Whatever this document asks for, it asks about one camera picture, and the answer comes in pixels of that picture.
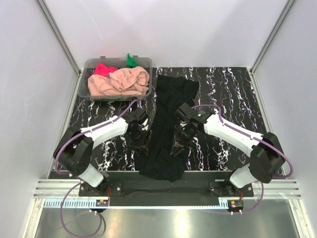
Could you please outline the black t shirt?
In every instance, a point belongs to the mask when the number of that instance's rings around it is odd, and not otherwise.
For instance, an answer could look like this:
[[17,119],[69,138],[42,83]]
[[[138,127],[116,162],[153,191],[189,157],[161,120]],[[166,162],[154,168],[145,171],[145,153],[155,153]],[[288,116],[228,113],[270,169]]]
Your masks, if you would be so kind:
[[159,180],[174,182],[184,174],[188,150],[171,155],[175,127],[179,124],[176,110],[187,103],[194,105],[199,82],[185,77],[158,75],[156,86],[156,114],[151,124],[148,155],[140,158],[140,174]]

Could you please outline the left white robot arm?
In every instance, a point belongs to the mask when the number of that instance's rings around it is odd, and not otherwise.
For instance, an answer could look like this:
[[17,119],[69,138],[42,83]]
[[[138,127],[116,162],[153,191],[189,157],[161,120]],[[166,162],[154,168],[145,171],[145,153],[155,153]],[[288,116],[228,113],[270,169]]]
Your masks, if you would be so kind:
[[108,175],[102,174],[91,164],[94,149],[106,141],[123,136],[126,145],[135,152],[147,152],[151,132],[145,109],[137,108],[91,127],[69,127],[57,145],[53,158],[55,168],[61,165],[73,177],[83,181],[81,188],[92,196],[110,193]]

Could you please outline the clear plastic bin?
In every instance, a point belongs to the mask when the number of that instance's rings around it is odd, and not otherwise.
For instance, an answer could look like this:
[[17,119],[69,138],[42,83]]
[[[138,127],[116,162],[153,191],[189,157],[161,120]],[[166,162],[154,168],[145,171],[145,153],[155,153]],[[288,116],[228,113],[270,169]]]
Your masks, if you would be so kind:
[[150,58],[98,58],[86,61],[78,96],[90,101],[143,100],[152,92]]

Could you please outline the pink t shirt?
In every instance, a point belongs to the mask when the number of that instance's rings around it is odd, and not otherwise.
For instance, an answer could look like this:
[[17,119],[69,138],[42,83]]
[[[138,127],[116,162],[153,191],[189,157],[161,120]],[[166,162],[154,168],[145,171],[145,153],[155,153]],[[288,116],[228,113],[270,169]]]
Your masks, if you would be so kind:
[[92,75],[88,88],[92,96],[145,95],[149,89],[149,73],[142,67],[121,68],[108,77]]

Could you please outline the black marble pattern mat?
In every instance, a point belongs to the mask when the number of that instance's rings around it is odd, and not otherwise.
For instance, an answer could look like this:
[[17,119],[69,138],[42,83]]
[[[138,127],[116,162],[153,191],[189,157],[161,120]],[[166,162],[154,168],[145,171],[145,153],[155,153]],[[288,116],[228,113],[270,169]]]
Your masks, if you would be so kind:
[[[221,107],[222,117],[250,131],[265,133],[254,86],[245,67],[154,67],[158,75],[185,77],[200,84],[195,104]],[[88,127],[108,120],[127,108],[127,102],[92,102],[76,96],[67,114],[66,126]],[[122,136],[98,146],[92,164],[100,171],[137,171],[141,156],[126,146]],[[188,152],[188,171],[226,171],[242,167],[249,158],[237,148],[213,136],[198,134]]]

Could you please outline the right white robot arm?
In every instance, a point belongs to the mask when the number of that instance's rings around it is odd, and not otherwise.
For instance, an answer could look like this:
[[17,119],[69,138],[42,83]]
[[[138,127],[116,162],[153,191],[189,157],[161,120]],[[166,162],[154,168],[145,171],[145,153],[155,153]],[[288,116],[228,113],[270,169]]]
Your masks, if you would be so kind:
[[271,132],[251,132],[223,119],[220,113],[203,111],[201,106],[191,107],[186,103],[181,105],[175,114],[180,124],[175,129],[171,149],[173,156],[191,148],[194,137],[202,132],[224,140],[250,158],[249,164],[234,170],[224,181],[212,186],[212,195],[234,197],[251,183],[270,183],[287,161],[277,136]]

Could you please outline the green t shirt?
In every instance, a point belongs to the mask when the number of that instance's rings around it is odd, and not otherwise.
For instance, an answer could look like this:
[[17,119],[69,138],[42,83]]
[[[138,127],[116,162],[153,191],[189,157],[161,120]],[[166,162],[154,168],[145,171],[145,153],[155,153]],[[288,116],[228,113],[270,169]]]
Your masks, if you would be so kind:
[[127,54],[126,64],[128,68],[135,68],[139,66],[135,59],[132,56],[130,56],[130,54]]

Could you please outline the red t shirt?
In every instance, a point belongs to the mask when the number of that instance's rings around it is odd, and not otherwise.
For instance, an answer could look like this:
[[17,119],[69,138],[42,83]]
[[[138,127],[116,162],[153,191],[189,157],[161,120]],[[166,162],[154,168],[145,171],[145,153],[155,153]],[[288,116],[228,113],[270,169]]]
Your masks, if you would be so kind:
[[100,75],[100,76],[103,76],[103,77],[108,77],[110,73],[113,73],[113,72],[115,72],[117,70],[118,70],[118,68],[116,68],[116,67],[106,66],[106,65],[104,65],[103,63],[100,62],[100,63],[97,64],[93,75]]

